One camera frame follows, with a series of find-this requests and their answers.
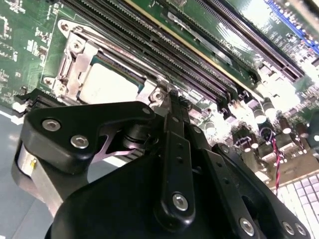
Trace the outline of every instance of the motherboard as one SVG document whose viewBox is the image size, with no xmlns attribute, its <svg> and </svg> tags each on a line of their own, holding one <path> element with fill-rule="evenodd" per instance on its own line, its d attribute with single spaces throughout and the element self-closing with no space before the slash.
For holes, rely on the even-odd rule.
<svg viewBox="0 0 319 239">
<path fill-rule="evenodd" d="M 0 0 L 0 104 L 15 123 L 34 90 L 57 105 L 138 100 L 165 114 L 176 90 L 211 144 L 271 161 L 270 129 L 287 160 L 307 152 L 319 109 L 309 2 Z"/>
</svg>

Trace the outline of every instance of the capacitor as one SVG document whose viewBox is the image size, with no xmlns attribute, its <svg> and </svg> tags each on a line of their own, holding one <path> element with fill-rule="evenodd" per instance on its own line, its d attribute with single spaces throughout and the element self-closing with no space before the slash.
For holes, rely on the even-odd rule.
<svg viewBox="0 0 319 239">
<path fill-rule="evenodd" d="M 284 117 L 279 118 L 279 125 L 281 127 L 281 130 L 283 131 L 284 134 L 290 134 L 291 133 L 291 127 L 288 123 L 288 120 Z"/>
<path fill-rule="evenodd" d="M 300 138 L 308 138 L 309 134 L 307 133 L 307 127 L 304 123 L 297 123 L 295 129 Z"/>
<path fill-rule="evenodd" d="M 256 149 L 258 148 L 259 144 L 258 144 L 258 140 L 257 140 L 257 137 L 254 133 L 251 133 L 250 134 L 250 138 L 251 138 L 251 141 L 250 141 L 250 145 L 253 149 Z"/>
<path fill-rule="evenodd" d="M 248 142 L 243 144 L 242 147 L 243 147 L 243 150 L 244 150 L 245 153 L 248 153 L 248 152 L 251 151 L 250 143 L 248 143 Z"/>
<path fill-rule="evenodd" d="M 265 98 L 265 101 L 263 102 L 263 109 L 267 117 L 274 118 L 276 116 L 276 109 L 269 98 Z"/>
<path fill-rule="evenodd" d="M 264 123 L 266 121 L 265 113 L 260 107 L 254 109 L 254 117 L 256 123 L 258 124 Z"/>
<path fill-rule="evenodd" d="M 209 121 L 205 124 L 206 133 L 209 135 L 214 135 L 216 133 L 215 124 Z"/>
</svg>

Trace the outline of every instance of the metal bracket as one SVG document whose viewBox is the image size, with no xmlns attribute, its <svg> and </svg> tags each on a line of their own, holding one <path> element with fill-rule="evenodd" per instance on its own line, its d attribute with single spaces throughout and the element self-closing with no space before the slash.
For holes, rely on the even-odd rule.
<svg viewBox="0 0 319 239">
<path fill-rule="evenodd" d="M 164 120 L 162 184 L 155 214 L 168 231 L 187 228 L 195 218 L 195 198 L 191 170 L 190 145 L 184 138 L 184 123 L 177 94 L 169 93 L 170 112 Z"/>
</svg>

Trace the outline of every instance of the mounting hole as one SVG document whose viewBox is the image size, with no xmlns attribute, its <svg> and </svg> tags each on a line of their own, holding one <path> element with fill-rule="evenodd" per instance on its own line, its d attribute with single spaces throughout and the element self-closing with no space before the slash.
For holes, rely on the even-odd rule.
<svg viewBox="0 0 319 239">
<path fill-rule="evenodd" d="M 194 126 L 194 130 L 195 130 L 196 133 L 201 133 L 201 129 L 198 128 L 197 126 Z"/>
<path fill-rule="evenodd" d="M 224 183 L 225 183 L 225 184 L 230 184 L 228 178 L 224 178 L 223 180 L 224 180 Z"/>
<path fill-rule="evenodd" d="M 150 138 L 150 144 L 154 145 L 154 144 L 157 144 L 159 142 L 159 139 L 158 138 Z"/>
<path fill-rule="evenodd" d="M 61 23 L 61 29 L 62 29 L 62 31 L 68 31 L 69 25 L 63 22 L 63 23 Z"/>
<path fill-rule="evenodd" d="M 303 236 L 306 236 L 306 235 L 307 235 L 306 230 L 305 230 L 300 224 L 295 223 L 295 226 L 296 226 L 298 232 L 299 232 L 301 235 L 303 235 Z"/>
<path fill-rule="evenodd" d="M 287 222 L 283 222 L 283 227 L 286 230 L 286 232 L 288 232 L 290 235 L 294 235 L 294 229 L 289 225 L 289 223 Z"/>
<path fill-rule="evenodd" d="M 247 235 L 252 237 L 255 234 L 253 225 L 246 218 L 241 218 L 239 224 Z"/>
<path fill-rule="evenodd" d="M 183 163 L 184 163 L 184 160 L 182 159 L 182 157 L 177 157 L 177 161 L 178 161 L 180 164 L 183 164 Z"/>
<path fill-rule="evenodd" d="M 151 113 L 151 111 L 147 108 L 143 108 L 143 112 L 148 115 Z"/>
</svg>

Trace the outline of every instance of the blue ram slot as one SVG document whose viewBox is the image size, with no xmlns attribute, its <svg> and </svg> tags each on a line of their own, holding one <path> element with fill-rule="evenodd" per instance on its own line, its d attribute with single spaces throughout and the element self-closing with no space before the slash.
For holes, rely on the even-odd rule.
<svg viewBox="0 0 319 239">
<path fill-rule="evenodd" d="M 292 30 L 300 39 L 302 39 L 305 44 L 310 47 L 317 55 L 319 55 L 319 44 L 315 44 L 314 41 L 310 41 L 306 39 L 305 33 L 301 29 L 297 29 L 296 26 L 289 21 L 288 18 L 284 16 L 283 13 L 280 12 L 279 6 L 277 6 L 273 1 L 271 0 L 264 0 L 265 3 L 269 6 L 269 8 L 272 10 L 274 14 L 287 26 Z"/>
</svg>

